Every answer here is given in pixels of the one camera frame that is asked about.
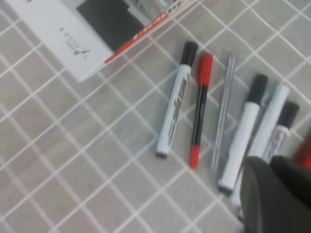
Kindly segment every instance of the book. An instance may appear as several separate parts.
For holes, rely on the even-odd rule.
[[[196,0],[7,0],[83,81]]]

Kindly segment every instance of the red object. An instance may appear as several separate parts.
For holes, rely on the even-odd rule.
[[[190,152],[190,161],[189,167],[191,169],[197,169],[199,164],[199,153],[200,153],[200,146],[192,146]]]
[[[306,138],[293,161],[304,168],[311,169],[311,134]]]
[[[196,74],[196,83],[198,85],[209,85],[210,75],[212,73],[213,55],[204,53],[199,60],[198,71]]]
[[[213,55],[204,53],[199,60],[196,82],[199,86],[196,103],[196,119],[193,126],[192,147],[190,151],[189,166],[197,169],[200,154],[200,142],[204,119],[204,109],[207,100],[207,90],[213,65]]]

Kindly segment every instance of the black cap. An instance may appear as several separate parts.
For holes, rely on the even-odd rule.
[[[282,109],[282,112],[281,112],[280,118],[278,119],[277,124],[283,125],[289,129],[292,126],[292,123],[295,120],[295,117],[299,109],[300,107],[298,104],[294,102],[290,102],[290,101],[286,102]]]
[[[247,102],[253,102],[260,105],[267,83],[268,83],[267,76],[263,74],[257,75],[252,84]]]
[[[180,64],[192,67],[197,51],[198,45],[195,42],[187,41],[184,46],[183,56],[181,58]]]

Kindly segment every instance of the white marker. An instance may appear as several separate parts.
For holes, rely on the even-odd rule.
[[[272,96],[269,106],[263,116],[259,129],[255,135],[251,148],[248,152],[248,156],[257,156],[262,158],[266,150],[268,142],[271,138],[273,129],[276,126],[277,120],[281,114],[282,108],[286,101],[286,98],[290,92],[288,86],[279,84]],[[241,206],[240,190],[242,183],[243,170],[240,171],[237,184],[234,187],[234,191],[231,195],[231,202],[236,207]]]
[[[222,190],[231,192],[234,188],[267,83],[266,76],[258,75],[252,84],[239,127],[229,149],[229,159],[225,171],[218,182],[219,188]]]
[[[278,119],[277,125],[273,130],[266,151],[262,157],[267,163],[270,163],[272,157],[280,152],[283,143],[291,132],[290,128],[298,111],[298,104],[290,101],[285,103],[281,116]]]
[[[159,141],[156,146],[157,157],[166,158],[171,151],[171,145],[178,121],[179,111],[197,50],[198,45],[196,43],[190,41],[185,43],[180,67],[170,98],[170,103],[164,118]]]

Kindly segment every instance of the red cap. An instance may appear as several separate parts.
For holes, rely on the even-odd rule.
[[[192,146],[190,152],[189,167],[193,170],[197,169],[199,163],[200,146]]]
[[[196,82],[198,85],[209,85],[210,74],[213,65],[213,55],[204,53],[199,60]]]

